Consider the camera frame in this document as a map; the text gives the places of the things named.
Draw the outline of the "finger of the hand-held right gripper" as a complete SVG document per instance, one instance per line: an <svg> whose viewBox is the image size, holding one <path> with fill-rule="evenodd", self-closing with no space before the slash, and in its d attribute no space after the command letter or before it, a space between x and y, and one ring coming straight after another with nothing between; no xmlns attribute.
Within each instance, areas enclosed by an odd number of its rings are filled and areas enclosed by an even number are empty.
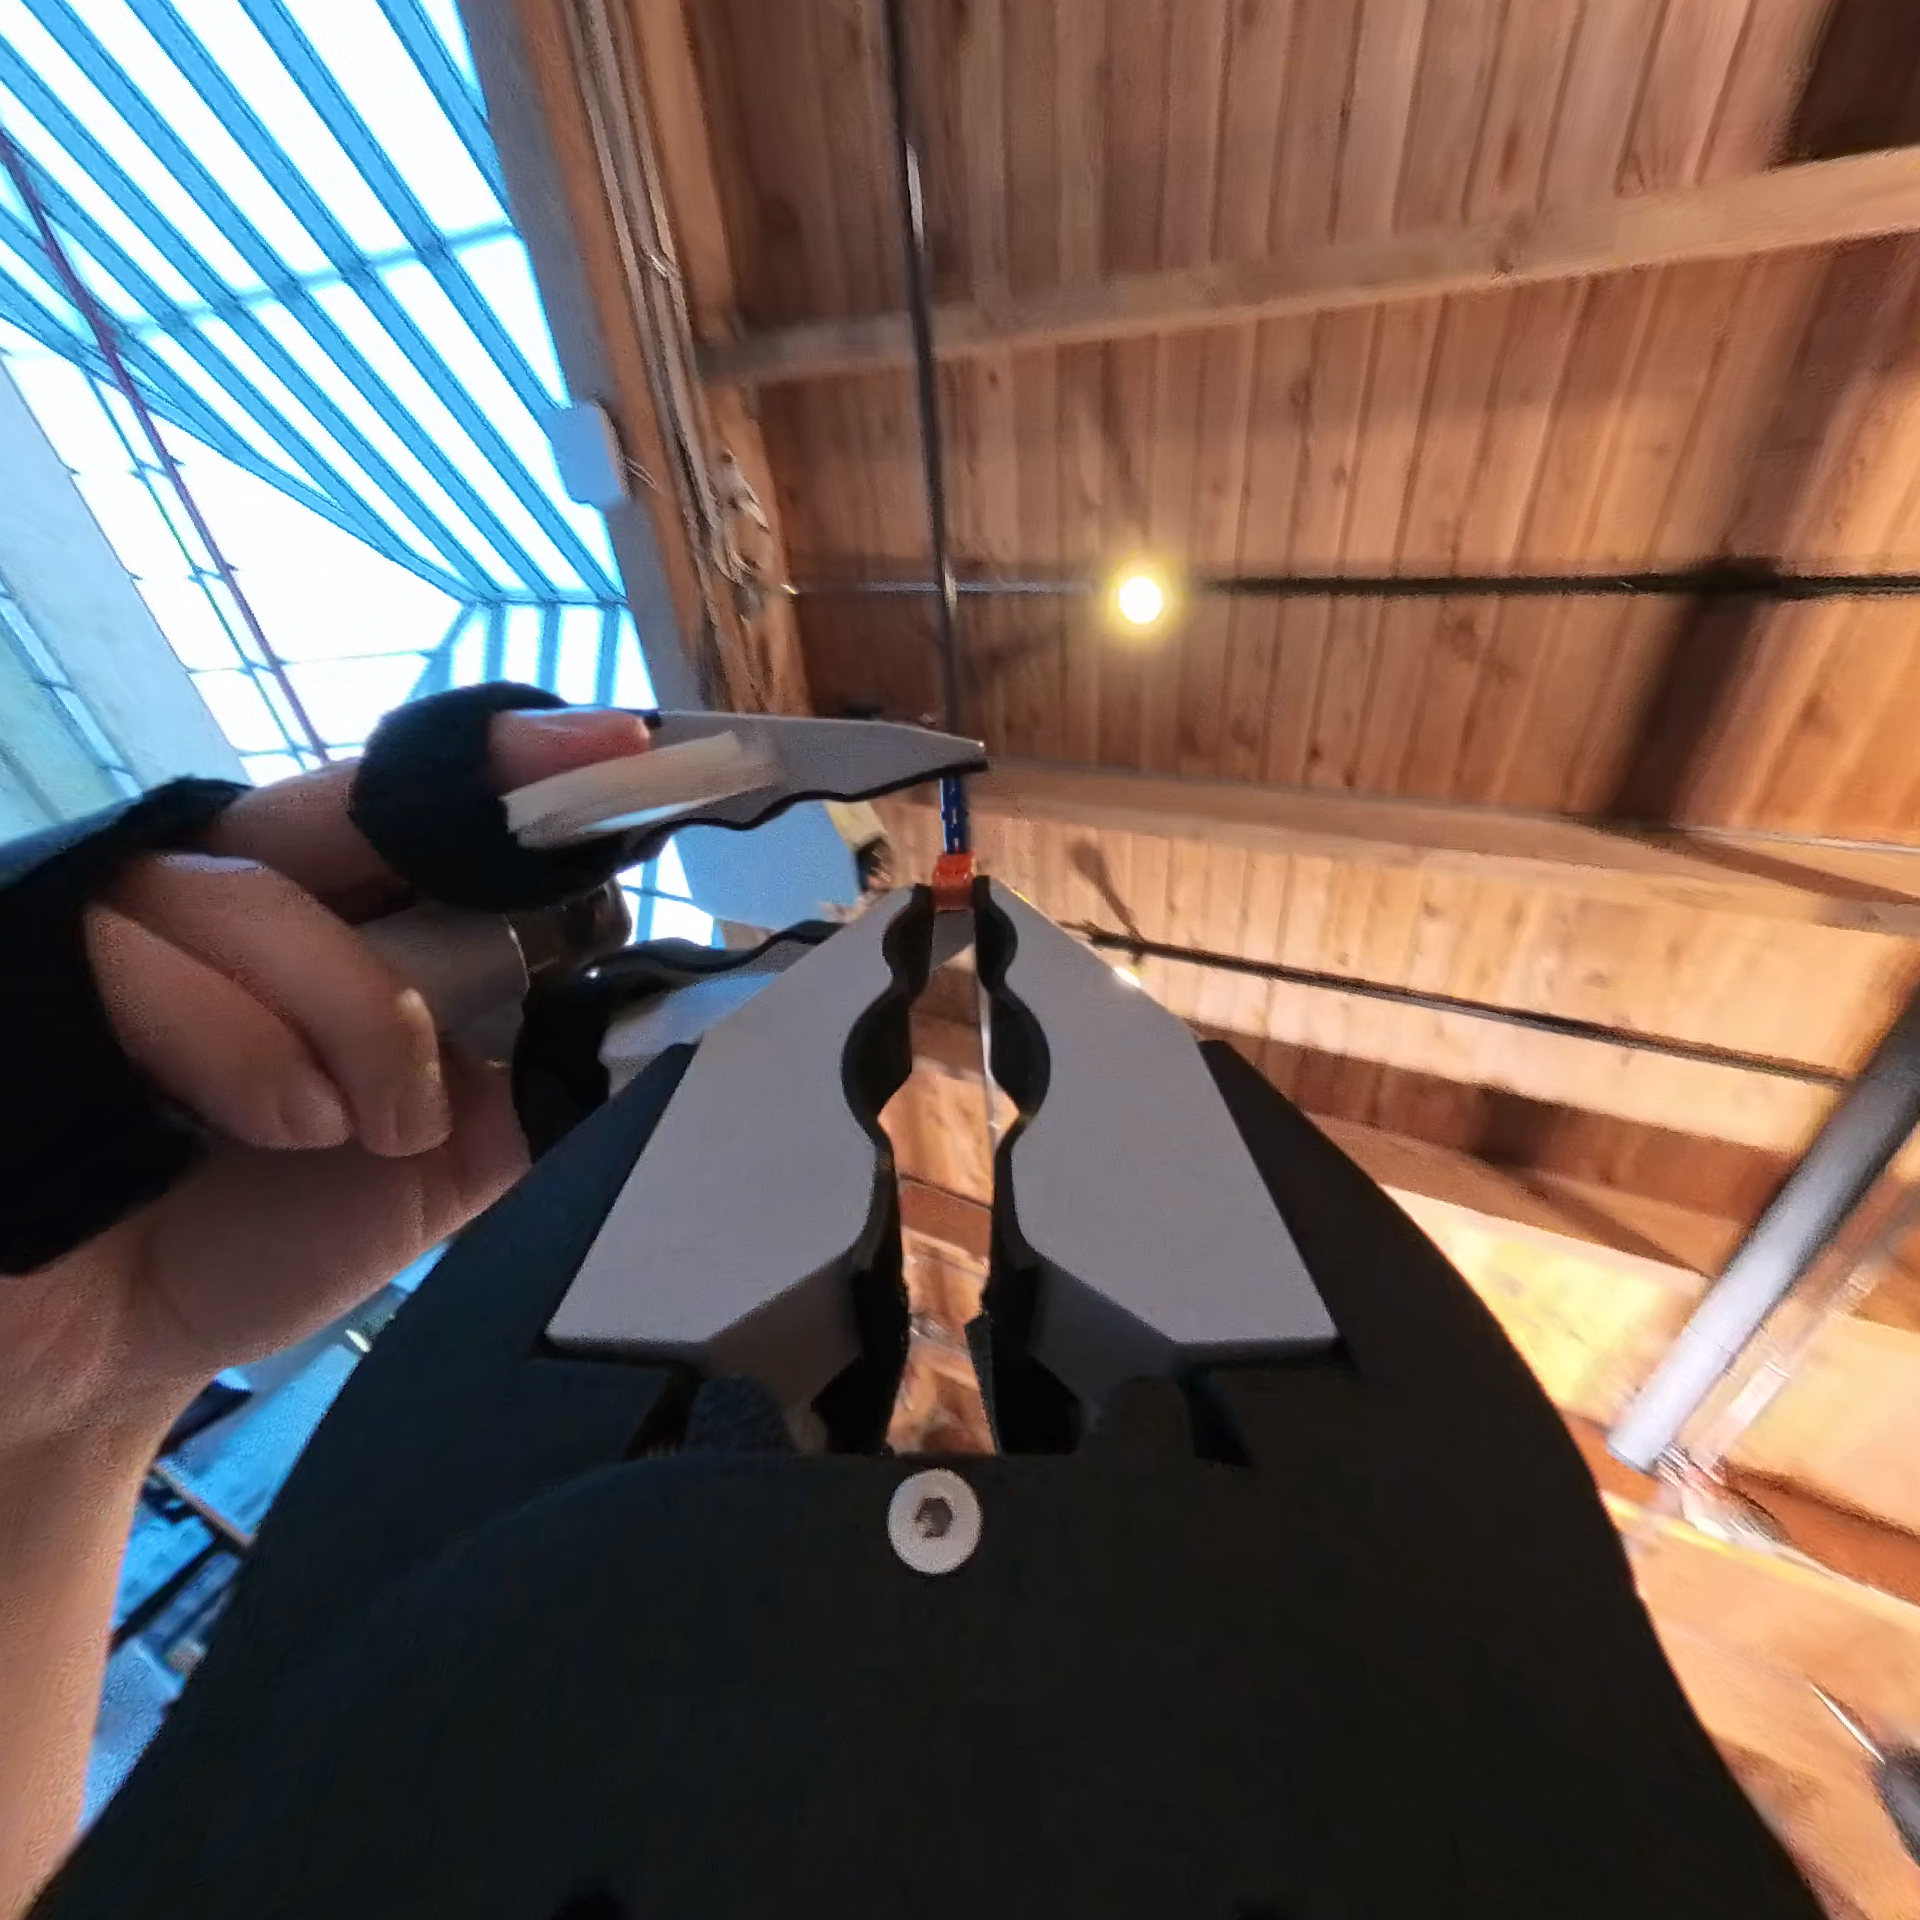
<svg viewBox="0 0 1920 1920"><path fill-rule="evenodd" d="M605 1098L623 1091L673 1046L691 1046L744 1007L779 972L839 928L807 920L744 946L693 946L669 938L629 946L588 975L590 1034Z"/></svg>
<svg viewBox="0 0 1920 1920"><path fill-rule="evenodd" d="M635 709L635 753L502 797L502 869L610 876L685 830L752 833L807 803L870 803L991 768L977 737L874 716Z"/></svg>

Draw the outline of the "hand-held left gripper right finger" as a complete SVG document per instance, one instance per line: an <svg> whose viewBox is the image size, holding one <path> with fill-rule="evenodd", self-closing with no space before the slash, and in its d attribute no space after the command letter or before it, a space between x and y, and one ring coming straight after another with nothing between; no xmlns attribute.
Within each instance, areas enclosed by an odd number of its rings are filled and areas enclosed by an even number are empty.
<svg viewBox="0 0 1920 1920"><path fill-rule="evenodd" d="M999 1453L1073 1453L1139 1380L1320 1360L1338 1323L1203 1046L999 882L974 884L994 1148L969 1327Z"/></svg>

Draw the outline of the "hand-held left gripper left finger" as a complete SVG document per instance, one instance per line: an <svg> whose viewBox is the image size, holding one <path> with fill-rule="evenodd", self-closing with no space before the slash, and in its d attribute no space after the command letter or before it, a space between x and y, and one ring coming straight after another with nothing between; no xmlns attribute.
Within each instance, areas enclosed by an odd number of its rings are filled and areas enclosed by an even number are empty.
<svg viewBox="0 0 1920 1920"><path fill-rule="evenodd" d="M908 1304L880 1114L908 1075L930 935L930 891L903 886L685 1046L552 1349L755 1380L806 1451L883 1446Z"/></svg>

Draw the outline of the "person's right forearm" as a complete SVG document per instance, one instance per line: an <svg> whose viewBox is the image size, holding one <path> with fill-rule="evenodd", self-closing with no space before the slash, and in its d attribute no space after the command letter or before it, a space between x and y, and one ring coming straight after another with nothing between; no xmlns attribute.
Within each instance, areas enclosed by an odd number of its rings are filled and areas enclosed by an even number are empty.
<svg viewBox="0 0 1920 1920"><path fill-rule="evenodd" d="M32 1439L3 1474L3 1916L68 1856L142 1482L174 1415Z"/></svg>

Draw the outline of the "person's right hand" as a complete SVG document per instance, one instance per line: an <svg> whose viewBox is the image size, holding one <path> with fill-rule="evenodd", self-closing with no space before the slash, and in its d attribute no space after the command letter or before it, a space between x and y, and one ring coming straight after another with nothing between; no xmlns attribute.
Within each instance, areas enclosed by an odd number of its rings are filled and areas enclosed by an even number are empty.
<svg viewBox="0 0 1920 1920"><path fill-rule="evenodd" d="M405 884L357 763L139 852L50 938L4 930L4 1205L99 1232L4 1276L4 1481L139 1475L220 1370L290 1345L526 1170L505 1069L360 924Z"/></svg>

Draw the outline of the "black ceiling rod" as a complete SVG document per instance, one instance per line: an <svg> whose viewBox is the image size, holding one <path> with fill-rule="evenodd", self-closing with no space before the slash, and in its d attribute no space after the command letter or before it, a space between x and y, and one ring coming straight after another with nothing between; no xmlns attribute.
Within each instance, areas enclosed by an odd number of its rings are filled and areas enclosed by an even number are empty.
<svg viewBox="0 0 1920 1920"><path fill-rule="evenodd" d="M914 368L915 413L923 443L923 492L935 589L935 631L941 660L943 727L965 723L965 676L957 634L957 581L949 542L945 443L939 361L933 345L930 242L926 225L923 159L908 84L908 22L903 1L881 5L885 96L893 118L893 154L900 192L903 274Z"/></svg>
<svg viewBox="0 0 1920 1920"><path fill-rule="evenodd" d="M1914 598L1916 569L1791 569L1782 561L1729 558L1670 569L1580 569L1580 572L1267 572L1222 574L1180 572L1150 561L1125 561L1088 575L957 577L957 598L1068 598L1099 596L1117 569L1162 569L1174 584L1177 604L1194 596L1245 601L1450 601L1450 598L1691 598L1691 601L1881 601ZM843 577L789 582L785 594L806 596L935 596L933 577Z"/></svg>

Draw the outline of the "white junction box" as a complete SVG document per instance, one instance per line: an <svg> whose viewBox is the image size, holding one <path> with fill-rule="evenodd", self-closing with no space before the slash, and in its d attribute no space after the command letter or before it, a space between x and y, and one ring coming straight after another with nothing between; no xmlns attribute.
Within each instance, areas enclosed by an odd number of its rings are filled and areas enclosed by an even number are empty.
<svg viewBox="0 0 1920 1920"><path fill-rule="evenodd" d="M565 495L600 513L632 498L632 470L610 413L597 399L552 404L546 443Z"/></svg>

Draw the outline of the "skylight window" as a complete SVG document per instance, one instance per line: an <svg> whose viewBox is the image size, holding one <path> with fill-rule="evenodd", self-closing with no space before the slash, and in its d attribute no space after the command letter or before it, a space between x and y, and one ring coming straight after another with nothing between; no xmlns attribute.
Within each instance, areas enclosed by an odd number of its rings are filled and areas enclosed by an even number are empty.
<svg viewBox="0 0 1920 1920"><path fill-rule="evenodd" d="M460 5L3 10L4 375L254 781L408 699L644 708Z"/></svg>

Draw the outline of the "grey metal pipe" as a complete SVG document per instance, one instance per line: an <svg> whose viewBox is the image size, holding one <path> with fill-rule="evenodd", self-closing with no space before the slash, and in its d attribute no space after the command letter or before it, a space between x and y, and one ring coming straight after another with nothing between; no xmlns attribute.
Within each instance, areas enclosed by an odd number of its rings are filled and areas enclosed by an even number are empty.
<svg viewBox="0 0 1920 1920"><path fill-rule="evenodd" d="M1754 1344L1764 1321L1837 1245L1918 1121L1918 995L1910 992L1837 1108L1691 1311L1608 1437L1652 1474Z"/></svg>

